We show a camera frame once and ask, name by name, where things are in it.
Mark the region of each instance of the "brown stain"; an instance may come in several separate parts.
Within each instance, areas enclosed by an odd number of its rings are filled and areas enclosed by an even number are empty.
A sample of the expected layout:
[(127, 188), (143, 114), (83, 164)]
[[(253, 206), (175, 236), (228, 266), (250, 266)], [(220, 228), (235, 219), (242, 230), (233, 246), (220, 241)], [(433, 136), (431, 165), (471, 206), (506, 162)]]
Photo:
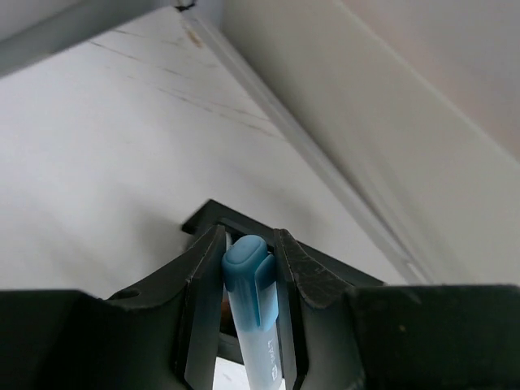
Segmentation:
[(202, 49), (202, 41), (201, 38), (197, 36), (195, 32), (193, 32), (190, 28), (184, 27), (184, 30), (186, 32), (186, 35), (188, 36), (189, 40), (193, 42), (193, 44), (198, 47), (199, 49)]

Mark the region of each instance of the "pen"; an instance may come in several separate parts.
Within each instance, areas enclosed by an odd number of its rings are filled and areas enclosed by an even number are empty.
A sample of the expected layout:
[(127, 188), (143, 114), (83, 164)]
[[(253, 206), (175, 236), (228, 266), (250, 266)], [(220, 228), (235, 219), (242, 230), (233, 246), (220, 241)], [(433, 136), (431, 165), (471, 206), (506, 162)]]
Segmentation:
[(222, 266), (249, 386), (277, 390), (282, 370), (275, 257), (261, 237), (244, 236), (224, 254)]

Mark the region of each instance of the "blue marker cap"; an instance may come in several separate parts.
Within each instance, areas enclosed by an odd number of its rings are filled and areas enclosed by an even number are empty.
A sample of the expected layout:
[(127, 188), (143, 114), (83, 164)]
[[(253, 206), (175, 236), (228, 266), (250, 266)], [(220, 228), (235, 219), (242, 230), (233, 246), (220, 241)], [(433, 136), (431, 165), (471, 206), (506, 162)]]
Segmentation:
[(261, 237), (244, 236), (224, 254), (222, 267), (249, 386), (277, 389), (282, 375), (275, 257)]

